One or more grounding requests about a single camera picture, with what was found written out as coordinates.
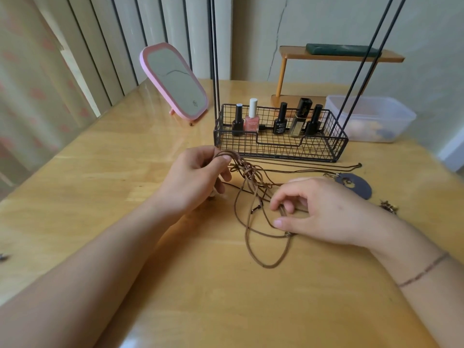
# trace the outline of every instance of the small wooden stand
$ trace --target small wooden stand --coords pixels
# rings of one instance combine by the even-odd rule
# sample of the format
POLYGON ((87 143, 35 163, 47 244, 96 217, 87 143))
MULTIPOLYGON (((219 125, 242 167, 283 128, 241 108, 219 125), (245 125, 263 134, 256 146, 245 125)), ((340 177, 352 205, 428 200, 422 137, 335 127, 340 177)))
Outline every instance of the small wooden stand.
MULTIPOLYGON (((301 95, 280 95, 282 91, 283 76, 285 75, 285 67, 288 59, 294 60, 319 60, 319 61, 355 61, 361 62, 363 57, 360 56, 328 56, 328 55, 312 55, 306 51, 305 46, 280 46, 279 52, 282 56, 282 64, 280 66, 279 82, 275 95, 271 96, 271 102, 274 107, 280 107, 281 102, 286 102, 289 108, 295 108, 298 105, 301 95)), ((367 58, 366 62, 373 62, 374 58, 367 58)), ((378 62, 386 62, 391 64, 402 63, 405 58, 390 50, 383 50, 378 62)), ((325 104, 325 97, 310 96, 315 104, 325 104)))

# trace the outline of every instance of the fingernail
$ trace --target fingernail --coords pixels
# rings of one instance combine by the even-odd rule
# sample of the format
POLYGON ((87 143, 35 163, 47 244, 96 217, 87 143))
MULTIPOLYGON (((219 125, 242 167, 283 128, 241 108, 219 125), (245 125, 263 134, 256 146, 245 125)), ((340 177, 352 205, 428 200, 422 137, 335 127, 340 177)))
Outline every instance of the fingernail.
POLYGON ((282 228, 282 220, 281 219, 277 219, 277 220, 274 220, 274 227, 275 228, 282 228))

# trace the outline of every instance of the shelf leg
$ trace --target shelf leg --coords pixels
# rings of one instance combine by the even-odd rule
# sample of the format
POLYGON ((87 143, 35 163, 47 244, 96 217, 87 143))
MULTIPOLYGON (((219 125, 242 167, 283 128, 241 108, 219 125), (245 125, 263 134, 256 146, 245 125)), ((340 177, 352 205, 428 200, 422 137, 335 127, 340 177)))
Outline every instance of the shelf leg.
POLYGON ((377 65, 378 65, 378 64, 379 64, 378 62, 375 64, 374 69, 372 70, 372 73, 371 73, 371 75, 369 76, 368 82, 366 83, 366 86, 364 87, 364 90, 361 92, 361 95, 363 95, 364 91, 365 91, 366 88, 368 87, 369 81, 371 80, 371 77, 372 77, 372 75, 374 74, 374 71, 375 71, 375 69, 377 68, 377 65))
POLYGON ((279 83, 277 84, 277 91, 275 92, 276 97, 279 97, 280 92, 282 91, 283 76, 285 75, 286 65, 287 65, 287 59, 282 58, 282 64, 280 65, 279 83))

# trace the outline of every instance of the mirror frame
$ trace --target mirror frame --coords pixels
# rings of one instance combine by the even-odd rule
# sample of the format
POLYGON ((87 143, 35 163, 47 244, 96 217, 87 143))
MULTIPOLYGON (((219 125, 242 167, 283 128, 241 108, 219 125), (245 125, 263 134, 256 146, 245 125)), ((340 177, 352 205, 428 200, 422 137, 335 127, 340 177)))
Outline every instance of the mirror frame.
POLYGON ((142 50, 142 52, 140 53, 140 64, 142 65, 142 68, 143 68, 144 72, 147 74, 148 78, 150 78, 150 80, 152 81, 154 86, 159 90, 161 95, 163 95, 163 97, 166 99, 166 101, 171 105, 171 108, 172 108, 171 112, 172 111, 176 112, 184 120, 194 121, 206 111, 206 109, 209 106, 209 102, 208 102, 208 97, 206 95, 205 89, 202 87, 202 85, 200 84, 197 77, 194 75, 194 73, 190 69, 187 62, 185 62, 182 55, 177 51, 177 49, 174 46, 172 46, 172 45, 170 45, 168 43, 159 43, 159 44, 156 44, 156 45, 145 47, 142 50), (204 95, 205 105, 202 106, 202 107, 199 107, 198 112, 193 116, 188 115, 184 110, 182 110, 180 108, 180 106, 177 104, 177 101, 173 98, 171 93, 169 93, 166 90, 166 88, 164 87, 162 82, 158 79, 157 75, 154 73, 154 71, 148 65, 148 55, 151 54, 152 52, 156 52, 156 51, 161 50, 161 49, 169 49, 169 50, 171 50, 174 53, 174 55, 176 55, 181 60, 181 63, 184 65, 185 70, 192 77, 192 79, 194 80, 196 85, 200 88, 201 93, 204 95))

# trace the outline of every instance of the white wall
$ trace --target white wall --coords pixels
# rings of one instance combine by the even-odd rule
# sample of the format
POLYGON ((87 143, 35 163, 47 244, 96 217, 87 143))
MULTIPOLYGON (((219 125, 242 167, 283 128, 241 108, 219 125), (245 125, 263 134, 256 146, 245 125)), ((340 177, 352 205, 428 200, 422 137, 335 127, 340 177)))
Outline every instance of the white wall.
MULTIPOLYGON (((387 2, 234 0, 232 79, 277 81, 281 45, 368 45, 387 2)), ((463 20, 464 0, 407 0, 386 43, 406 59, 379 64, 366 89, 368 95, 392 96, 412 108, 418 118, 409 133, 433 152, 464 126, 463 20)), ((289 60, 285 81, 350 84, 358 65, 289 60)))

